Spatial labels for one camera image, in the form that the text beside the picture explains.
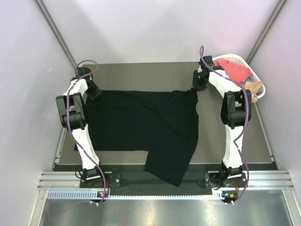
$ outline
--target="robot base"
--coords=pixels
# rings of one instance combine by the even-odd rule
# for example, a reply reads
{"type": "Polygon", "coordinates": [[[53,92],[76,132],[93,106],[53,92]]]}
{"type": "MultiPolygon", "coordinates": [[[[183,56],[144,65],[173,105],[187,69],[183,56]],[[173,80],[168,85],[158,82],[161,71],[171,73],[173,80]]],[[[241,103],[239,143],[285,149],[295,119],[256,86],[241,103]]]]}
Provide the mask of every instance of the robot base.
{"type": "Polygon", "coordinates": [[[95,178],[92,180],[80,180],[80,188],[103,188],[103,179],[95,178]]]}
{"type": "Polygon", "coordinates": [[[205,173],[205,184],[207,188],[214,190],[222,190],[223,202],[230,203],[238,198],[236,191],[236,182],[238,187],[245,187],[246,175],[242,173],[241,177],[222,180],[220,172],[205,173]]]}

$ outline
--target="white wall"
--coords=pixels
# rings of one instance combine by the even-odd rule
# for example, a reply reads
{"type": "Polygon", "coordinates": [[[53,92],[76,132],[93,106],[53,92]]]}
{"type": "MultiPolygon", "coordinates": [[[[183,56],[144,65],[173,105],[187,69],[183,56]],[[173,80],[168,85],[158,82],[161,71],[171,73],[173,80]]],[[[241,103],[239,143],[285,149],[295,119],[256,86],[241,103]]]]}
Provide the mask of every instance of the white wall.
{"type": "Polygon", "coordinates": [[[44,0],[76,61],[247,58],[277,0],[44,0]]]}
{"type": "Polygon", "coordinates": [[[266,86],[259,106],[279,165],[301,199],[301,1],[289,0],[251,67],[266,86]]]}
{"type": "Polygon", "coordinates": [[[32,0],[0,7],[0,225],[26,224],[60,131],[55,97],[73,69],[32,0]]]}

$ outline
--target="beige cloth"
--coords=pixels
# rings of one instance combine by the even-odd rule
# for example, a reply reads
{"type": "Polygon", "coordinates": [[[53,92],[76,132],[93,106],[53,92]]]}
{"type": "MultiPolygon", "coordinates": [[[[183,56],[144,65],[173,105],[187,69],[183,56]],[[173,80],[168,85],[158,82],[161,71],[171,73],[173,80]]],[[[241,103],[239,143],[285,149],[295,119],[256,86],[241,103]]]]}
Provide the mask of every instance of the beige cloth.
{"type": "Polygon", "coordinates": [[[247,81],[244,85],[244,87],[251,91],[252,94],[252,103],[257,102],[257,92],[260,90],[260,88],[263,86],[262,81],[247,81]]]}

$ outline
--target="metal strip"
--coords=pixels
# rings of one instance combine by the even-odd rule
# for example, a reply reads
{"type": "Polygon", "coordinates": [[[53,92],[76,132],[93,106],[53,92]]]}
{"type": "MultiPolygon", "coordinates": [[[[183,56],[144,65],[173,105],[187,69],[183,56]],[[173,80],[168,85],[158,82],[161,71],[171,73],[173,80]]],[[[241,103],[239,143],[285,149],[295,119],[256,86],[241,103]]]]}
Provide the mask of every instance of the metal strip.
{"type": "Polygon", "coordinates": [[[278,4],[276,5],[272,15],[270,16],[269,20],[265,24],[263,31],[261,32],[259,38],[257,39],[254,47],[251,50],[251,53],[249,54],[249,56],[246,60],[246,62],[248,64],[250,64],[251,61],[253,60],[253,58],[256,55],[259,47],[261,46],[262,42],[266,38],[267,34],[269,33],[271,27],[273,26],[274,22],[276,21],[277,17],[279,16],[279,14],[280,14],[281,10],[283,9],[283,7],[285,6],[286,2],[287,2],[287,0],[280,0],[278,2],[278,4]]]}
{"type": "Polygon", "coordinates": [[[103,189],[100,190],[50,190],[48,192],[48,199],[87,199],[87,200],[101,200],[103,198],[103,189]]]}
{"type": "MultiPolygon", "coordinates": [[[[80,200],[101,200],[100,191],[49,191],[48,199],[80,199],[80,200]]],[[[212,195],[109,195],[107,200],[221,200],[221,191],[212,195]]]]}
{"type": "Polygon", "coordinates": [[[56,149],[55,149],[55,156],[52,160],[50,170],[53,170],[55,164],[59,163],[59,161],[60,161],[63,144],[64,144],[64,140],[65,140],[65,136],[66,136],[66,131],[67,130],[64,127],[61,128],[61,132],[60,132],[59,139],[57,141],[57,145],[56,145],[56,149]]]}
{"type": "Polygon", "coordinates": [[[75,68],[76,67],[76,62],[74,60],[74,57],[72,56],[71,52],[69,51],[66,42],[64,41],[61,33],[59,32],[56,24],[54,23],[53,19],[51,18],[45,4],[43,3],[42,0],[34,0],[34,2],[37,4],[40,12],[42,13],[44,19],[46,20],[47,24],[49,25],[52,33],[54,34],[56,40],[60,44],[63,52],[66,54],[70,64],[75,68]]]}
{"type": "Polygon", "coordinates": [[[283,190],[283,196],[294,226],[301,226],[301,206],[296,191],[283,190]]]}
{"type": "MultiPolygon", "coordinates": [[[[79,187],[80,180],[74,172],[44,172],[38,185],[39,190],[85,190],[79,187]]],[[[288,171],[250,171],[247,190],[293,189],[288,171]]]]}
{"type": "Polygon", "coordinates": [[[272,158],[274,159],[274,162],[277,165],[277,168],[279,170],[283,170],[283,167],[279,163],[277,155],[275,153],[275,148],[274,148],[274,146],[271,142],[271,138],[270,138],[270,135],[269,135],[269,130],[267,129],[265,120],[263,118],[263,115],[262,115],[262,112],[260,110],[260,107],[259,107],[258,103],[255,103],[255,109],[256,109],[256,112],[257,112],[257,115],[258,115],[258,119],[259,119],[259,122],[260,122],[260,125],[261,125],[261,129],[262,129],[265,141],[267,142],[269,153],[272,154],[272,158]]]}
{"type": "Polygon", "coordinates": [[[40,225],[42,214],[44,211],[46,199],[47,199],[48,191],[37,191],[35,197],[35,204],[32,209],[29,221],[27,223],[28,226],[38,226],[40,225]]]}

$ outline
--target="gray mat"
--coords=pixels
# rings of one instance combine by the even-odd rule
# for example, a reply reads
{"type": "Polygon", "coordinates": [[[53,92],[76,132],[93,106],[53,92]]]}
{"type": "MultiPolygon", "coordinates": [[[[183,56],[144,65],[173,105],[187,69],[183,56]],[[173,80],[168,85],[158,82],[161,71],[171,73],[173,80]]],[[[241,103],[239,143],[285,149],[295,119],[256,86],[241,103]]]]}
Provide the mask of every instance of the gray mat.
{"type": "MultiPolygon", "coordinates": [[[[99,65],[94,81],[103,90],[186,91],[191,88],[192,73],[197,68],[195,62],[99,65]]],[[[198,92],[199,137],[191,163],[222,161],[226,131],[220,117],[221,107],[222,97],[213,86],[198,92]]],[[[73,149],[74,142],[66,134],[59,164],[81,164],[79,153],[73,149]]],[[[248,163],[271,162],[254,105],[242,151],[248,163]]],[[[146,151],[96,151],[96,154],[102,164],[144,164],[147,157],[146,151]]]]}

